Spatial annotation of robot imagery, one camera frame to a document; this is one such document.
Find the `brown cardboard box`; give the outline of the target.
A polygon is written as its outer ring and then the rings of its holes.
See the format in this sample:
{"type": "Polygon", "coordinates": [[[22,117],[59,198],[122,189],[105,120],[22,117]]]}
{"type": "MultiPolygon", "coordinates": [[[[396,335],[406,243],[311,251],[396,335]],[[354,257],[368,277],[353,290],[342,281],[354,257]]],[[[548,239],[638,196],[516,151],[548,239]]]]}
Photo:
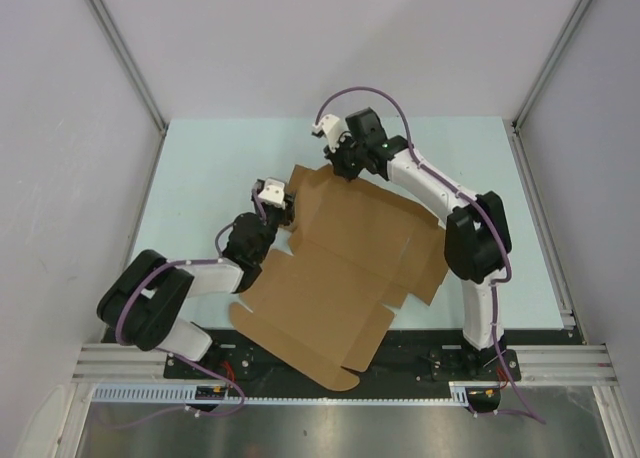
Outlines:
{"type": "Polygon", "coordinates": [[[359,383],[408,295],[430,304],[448,266],[421,204],[330,166],[296,166],[288,251],[272,249],[229,307],[235,330],[322,387],[359,383]]]}

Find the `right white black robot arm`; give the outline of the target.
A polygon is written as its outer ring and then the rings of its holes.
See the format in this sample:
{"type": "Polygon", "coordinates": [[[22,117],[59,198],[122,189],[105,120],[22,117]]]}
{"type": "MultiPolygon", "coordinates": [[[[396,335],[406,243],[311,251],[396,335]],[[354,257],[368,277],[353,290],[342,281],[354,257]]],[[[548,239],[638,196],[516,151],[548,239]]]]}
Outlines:
{"type": "Polygon", "coordinates": [[[495,286],[511,278],[512,249],[504,205],[494,192],[473,195],[433,167],[408,136],[388,137],[371,108],[346,118],[319,115],[312,135],[327,140],[324,156],[348,181],[364,170],[411,193],[445,228],[444,257],[462,282],[463,371],[484,379],[497,367],[490,348],[502,337],[495,286]]]}

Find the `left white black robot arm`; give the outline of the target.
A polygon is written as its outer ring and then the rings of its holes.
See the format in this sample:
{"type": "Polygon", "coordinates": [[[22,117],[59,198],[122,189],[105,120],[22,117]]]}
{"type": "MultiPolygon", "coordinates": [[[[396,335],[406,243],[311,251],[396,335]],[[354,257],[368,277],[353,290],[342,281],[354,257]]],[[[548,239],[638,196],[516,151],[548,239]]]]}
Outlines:
{"type": "Polygon", "coordinates": [[[114,330],[117,343],[178,355],[202,378],[219,370],[213,338],[179,313],[191,297],[242,293],[262,273],[278,230],[294,221],[295,196],[284,182],[268,178],[256,181],[251,201],[252,211],[220,231],[228,235],[225,247],[216,236],[214,258],[170,261],[152,249],[138,254],[97,305],[98,318],[114,330]]]}

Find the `right aluminium side rail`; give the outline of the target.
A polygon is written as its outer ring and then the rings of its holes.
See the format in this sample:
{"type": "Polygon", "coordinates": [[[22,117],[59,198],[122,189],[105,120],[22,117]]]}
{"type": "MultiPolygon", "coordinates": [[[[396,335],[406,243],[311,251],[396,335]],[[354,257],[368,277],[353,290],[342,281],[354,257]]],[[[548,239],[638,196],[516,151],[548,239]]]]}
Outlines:
{"type": "Polygon", "coordinates": [[[549,274],[556,302],[566,330],[580,330],[580,323],[571,292],[566,282],[565,273],[551,234],[549,222],[536,185],[529,160],[526,156],[521,136],[515,126],[504,121],[505,130],[512,149],[512,154],[523,185],[524,194],[532,215],[534,227],[541,246],[542,255],[549,274]]]}

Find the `right aluminium corner post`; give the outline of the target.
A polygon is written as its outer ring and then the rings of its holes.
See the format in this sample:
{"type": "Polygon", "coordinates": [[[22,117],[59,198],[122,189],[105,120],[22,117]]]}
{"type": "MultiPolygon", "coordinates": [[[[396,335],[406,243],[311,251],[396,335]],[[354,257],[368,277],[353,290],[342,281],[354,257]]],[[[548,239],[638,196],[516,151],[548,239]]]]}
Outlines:
{"type": "Polygon", "coordinates": [[[576,37],[586,15],[595,1],[596,0],[576,0],[572,6],[569,15],[564,21],[542,64],[542,67],[525,95],[517,113],[511,120],[511,126],[516,133],[519,133],[523,128],[531,111],[541,98],[545,88],[555,73],[556,68],[560,65],[570,44],[576,37]]]}

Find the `aluminium corner post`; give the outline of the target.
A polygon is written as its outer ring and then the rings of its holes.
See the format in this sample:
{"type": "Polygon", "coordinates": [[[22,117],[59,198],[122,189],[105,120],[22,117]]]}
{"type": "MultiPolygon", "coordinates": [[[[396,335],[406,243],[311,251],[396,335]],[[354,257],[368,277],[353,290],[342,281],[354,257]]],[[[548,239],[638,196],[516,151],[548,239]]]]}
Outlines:
{"type": "Polygon", "coordinates": [[[111,13],[105,0],[84,0],[94,16],[109,47],[119,62],[125,77],[151,119],[154,127],[164,138],[168,130],[168,122],[164,118],[143,73],[132,54],[130,47],[111,13]]]}
{"type": "Polygon", "coordinates": [[[570,44],[576,37],[586,15],[595,1],[596,0],[576,0],[572,6],[569,15],[564,21],[542,64],[542,67],[525,95],[517,113],[511,120],[511,126],[516,133],[519,133],[523,128],[531,111],[541,98],[545,88],[555,73],[556,68],[560,65],[570,44]]]}

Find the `left aluminium corner post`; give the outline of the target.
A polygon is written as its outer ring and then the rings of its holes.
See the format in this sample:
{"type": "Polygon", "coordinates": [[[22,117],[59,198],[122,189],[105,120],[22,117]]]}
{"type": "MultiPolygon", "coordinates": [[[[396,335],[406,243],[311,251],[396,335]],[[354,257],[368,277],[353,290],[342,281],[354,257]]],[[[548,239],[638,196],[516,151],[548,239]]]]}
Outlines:
{"type": "Polygon", "coordinates": [[[109,47],[119,62],[125,77],[151,119],[154,127],[164,138],[168,130],[168,122],[164,118],[143,73],[132,54],[130,47],[111,13],[105,0],[84,0],[94,16],[109,47]]]}

